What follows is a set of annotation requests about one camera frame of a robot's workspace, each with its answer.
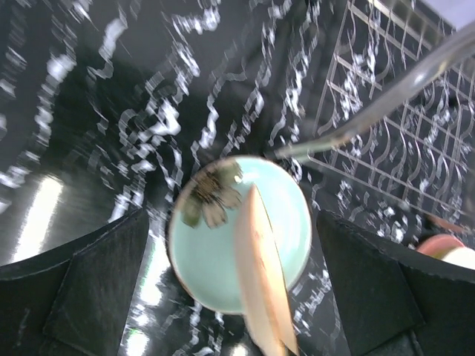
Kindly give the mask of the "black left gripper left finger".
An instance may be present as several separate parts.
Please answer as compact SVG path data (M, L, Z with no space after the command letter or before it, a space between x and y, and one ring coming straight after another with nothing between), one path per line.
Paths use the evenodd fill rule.
M117 355L148 239L140 208L1 267L2 355Z

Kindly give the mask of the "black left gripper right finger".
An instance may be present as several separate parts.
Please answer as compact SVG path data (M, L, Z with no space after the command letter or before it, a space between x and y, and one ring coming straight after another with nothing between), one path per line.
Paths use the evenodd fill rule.
M316 228L352 355L474 354L474 271L330 211Z

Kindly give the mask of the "cream yellow bird plate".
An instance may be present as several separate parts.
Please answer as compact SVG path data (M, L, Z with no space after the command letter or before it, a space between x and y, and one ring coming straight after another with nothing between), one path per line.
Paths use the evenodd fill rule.
M234 243L243 316L253 342L264 355L298 355L284 272L256 185L240 207Z

